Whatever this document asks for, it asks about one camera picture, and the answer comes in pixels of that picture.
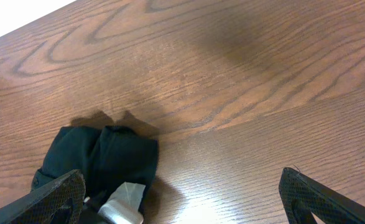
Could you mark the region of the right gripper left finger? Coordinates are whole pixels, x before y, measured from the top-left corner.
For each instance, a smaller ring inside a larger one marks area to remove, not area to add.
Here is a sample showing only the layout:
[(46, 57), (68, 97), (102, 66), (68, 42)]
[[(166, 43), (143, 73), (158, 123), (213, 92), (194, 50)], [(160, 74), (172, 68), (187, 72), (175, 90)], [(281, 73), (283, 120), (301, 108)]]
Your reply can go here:
[(85, 181), (72, 170), (0, 208), (0, 223), (78, 223)]

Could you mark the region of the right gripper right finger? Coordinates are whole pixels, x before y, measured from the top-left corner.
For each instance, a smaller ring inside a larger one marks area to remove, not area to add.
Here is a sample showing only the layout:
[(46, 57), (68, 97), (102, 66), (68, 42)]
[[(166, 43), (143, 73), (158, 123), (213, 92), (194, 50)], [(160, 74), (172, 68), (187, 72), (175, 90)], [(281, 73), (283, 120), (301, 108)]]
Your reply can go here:
[(285, 167), (279, 194), (289, 223), (365, 223), (365, 207), (301, 172)]

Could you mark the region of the black polo shirt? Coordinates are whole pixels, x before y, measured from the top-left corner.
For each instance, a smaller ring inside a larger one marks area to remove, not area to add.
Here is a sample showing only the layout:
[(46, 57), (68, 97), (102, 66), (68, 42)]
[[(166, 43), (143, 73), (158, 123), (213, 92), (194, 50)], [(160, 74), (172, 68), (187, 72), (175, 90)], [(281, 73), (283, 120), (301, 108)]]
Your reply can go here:
[(143, 223), (143, 200), (155, 178), (158, 158), (156, 140), (125, 126), (63, 127), (35, 172), (31, 189), (80, 170), (88, 199), (80, 223)]

